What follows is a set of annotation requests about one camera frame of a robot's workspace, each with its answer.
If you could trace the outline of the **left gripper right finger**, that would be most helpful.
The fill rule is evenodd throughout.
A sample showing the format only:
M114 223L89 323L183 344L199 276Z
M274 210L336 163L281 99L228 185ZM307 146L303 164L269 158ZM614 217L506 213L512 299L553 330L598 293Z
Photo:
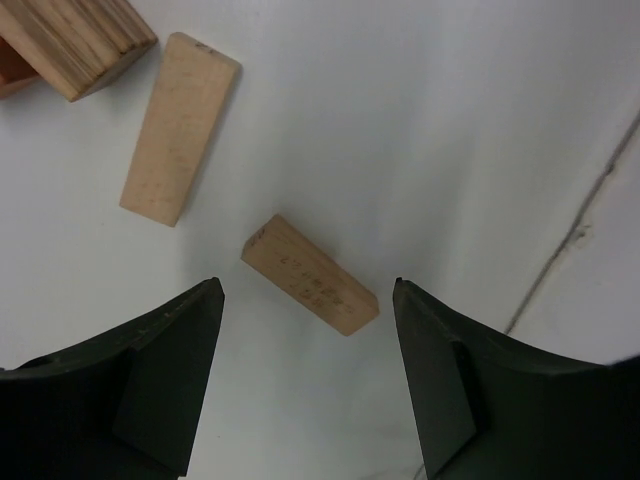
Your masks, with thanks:
M430 479L635 479L639 361L556 355L405 279L397 335Z

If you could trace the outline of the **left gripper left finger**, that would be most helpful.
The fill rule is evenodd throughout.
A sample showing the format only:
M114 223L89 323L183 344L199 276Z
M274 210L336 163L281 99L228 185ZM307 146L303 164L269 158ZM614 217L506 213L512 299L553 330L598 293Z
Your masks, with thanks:
M222 321L220 281L1 374L5 479L179 479Z

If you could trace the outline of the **light long wood block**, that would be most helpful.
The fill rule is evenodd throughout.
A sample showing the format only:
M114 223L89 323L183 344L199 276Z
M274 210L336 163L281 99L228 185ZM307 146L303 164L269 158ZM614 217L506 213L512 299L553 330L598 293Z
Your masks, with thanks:
M380 313L374 293L279 214L245 242L241 259L344 336Z
M168 37L119 205L173 227L241 65L193 37Z

